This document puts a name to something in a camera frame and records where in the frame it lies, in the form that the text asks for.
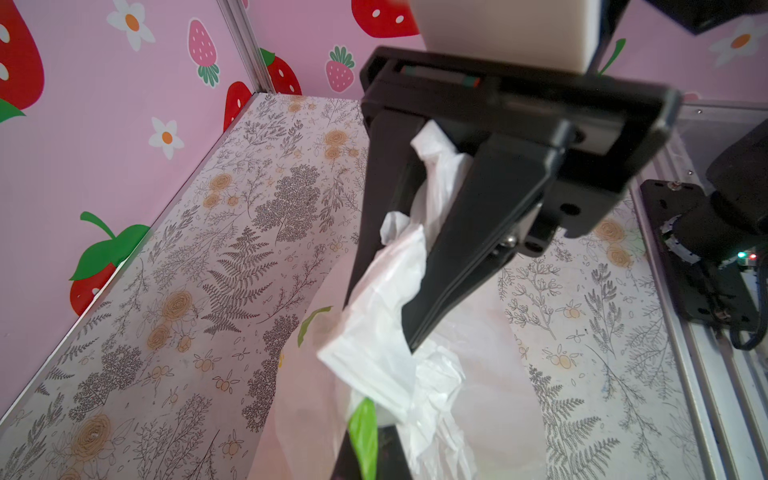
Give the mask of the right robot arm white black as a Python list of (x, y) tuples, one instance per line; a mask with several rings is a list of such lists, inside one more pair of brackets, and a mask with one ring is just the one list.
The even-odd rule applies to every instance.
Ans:
[[(470, 158), (438, 214), (417, 295), (397, 309), (410, 350), (516, 255), (540, 256), (558, 229), (592, 231), (671, 135), (682, 104), (668, 86), (597, 68), (623, 1), (355, 2), (357, 18), (404, 14), (422, 51), (379, 47), (360, 72), (369, 157), (351, 284), (383, 248), (388, 213), (407, 214), (431, 174), (417, 134), (435, 126)], [(755, 348), (767, 307), (739, 285), (740, 252), (767, 241), (767, 127), (708, 167), (711, 193), (645, 181), (641, 194), (673, 306)]]

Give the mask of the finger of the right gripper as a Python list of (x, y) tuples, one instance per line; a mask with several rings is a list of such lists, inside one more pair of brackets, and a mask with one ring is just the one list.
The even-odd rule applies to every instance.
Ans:
[(377, 252), (383, 248), (380, 230), (386, 215), (408, 215), (421, 184), (423, 162), (411, 146), (426, 120), (405, 113), (384, 111), (371, 122), (359, 242), (345, 300), (349, 301)]
[(402, 309), (411, 351), (519, 251), (540, 253), (548, 246), (558, 225), (543, 206), (569, 143), (493, 134), (480, 145), (427, 257), (421, 289)]

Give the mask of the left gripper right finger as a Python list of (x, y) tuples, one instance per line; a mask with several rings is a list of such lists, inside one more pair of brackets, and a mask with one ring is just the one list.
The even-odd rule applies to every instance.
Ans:
[(378, 428), (377, 480), (412, 480), (395, 425)]

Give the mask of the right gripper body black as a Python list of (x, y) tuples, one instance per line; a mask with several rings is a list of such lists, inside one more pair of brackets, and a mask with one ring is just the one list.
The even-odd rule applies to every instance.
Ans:
[(568, 150), (543, 213), (569, 238), (590, 233), (669, 139), (681, 93), (669, 86), (380, 47), (360, 72), (361, 111), (434, 121), (475, 156), (493, 134)]

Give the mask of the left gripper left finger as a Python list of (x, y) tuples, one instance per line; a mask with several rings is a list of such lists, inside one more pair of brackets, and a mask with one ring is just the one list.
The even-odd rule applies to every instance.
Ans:
[(345, 432), (330, 479), (360, 480), (360, 466), (348, 431)]

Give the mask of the white lemon print plastic bag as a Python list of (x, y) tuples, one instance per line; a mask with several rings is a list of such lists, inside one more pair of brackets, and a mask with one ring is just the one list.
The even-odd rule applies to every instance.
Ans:
[(453, 308), (416, 351), (402, 309), (421, 289), (473, 158), (434, 121), (412, 139), (426, 180), (345, 300), (356, 253), (323, 281), (280, 352), (254, 479), (330, 479), (345, 432), (360, 478), (376, 479), (378, 428), (395, 425), (412, 479), (541, 479), (538, 400), (492, 281)]

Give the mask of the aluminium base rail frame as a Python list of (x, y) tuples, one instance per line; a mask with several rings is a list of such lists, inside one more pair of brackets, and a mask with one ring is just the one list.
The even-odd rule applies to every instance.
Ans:
[(637, 176), (632, 196), (648, 244), (695, 450), (708, 479), (767, 475), (767, 349), (751, 346), (767, 286), (766, 246), (741, 242), (710, 259), (731, 228), (714, 210), (709, 173), (750, 134), (767, 131), (763, 104), (696, 101)]

